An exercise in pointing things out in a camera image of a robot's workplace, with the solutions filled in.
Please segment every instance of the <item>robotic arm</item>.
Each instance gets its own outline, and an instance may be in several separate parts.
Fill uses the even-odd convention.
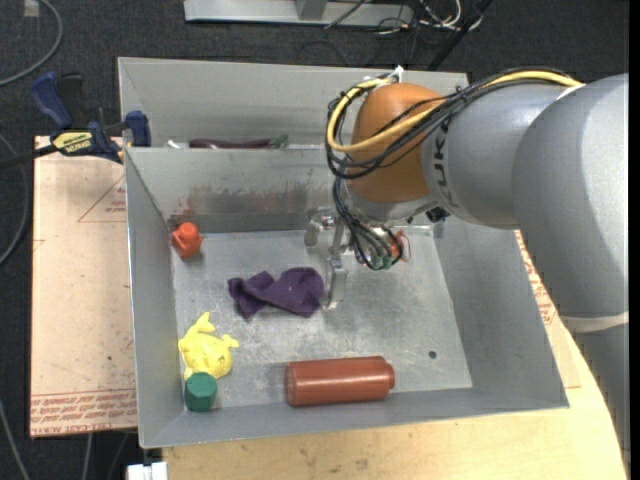
[[[584,85],[527,69],[440,96],[391,73],[330,105],[326,149],[336,208],[370,268],[392,267],[393,223],[419,213],[522,231],[630,463],[628,91],[628,75]],[[345,145],[345,111],[362,96]]]

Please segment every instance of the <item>yellow rubber duck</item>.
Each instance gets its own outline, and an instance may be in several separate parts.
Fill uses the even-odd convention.
[[[207,372],[216,379],[226,375],[233,367],[233,356],[229,348],[238,348],[239,343],[228,334],[222,339],[209,334],[216,328],[209,322],[209,311],[203,313],[178,341],[178,349],[186,366],[184,379],[197,372]]]

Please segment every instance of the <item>red cylinder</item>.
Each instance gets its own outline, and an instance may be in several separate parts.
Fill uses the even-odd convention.
[[[395,385],[393,367],[381,356],[288,363],[287,402],[293,407],[382,400]]]

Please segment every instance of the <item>metal tray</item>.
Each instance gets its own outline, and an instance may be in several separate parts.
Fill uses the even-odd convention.
[[[145,448],[337,431],[566,405],[512,232],[449,218],[415,225],[412,259],[371,272],[345,258],[345,300],[308,319],[266,308],[245,321],[231,277],[295,266],[327,275],[329,236],[304,245],[309,211],[330,205],[322,148],[130,148],[125,158],[139,436]],[[183,261],[170,232],[204,236]],[[189,412],[177,341],[204,311],[240,342],[217,406]],[[294,409],[290,360],[383,355],[396,387],[381,402]]]

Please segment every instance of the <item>green cylinder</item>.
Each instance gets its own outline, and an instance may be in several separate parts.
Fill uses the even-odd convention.
[[[213,407],[218,393],[218,383],[206,372],[194,373],[184,386],[184,403],[194,412],[205,412]]]

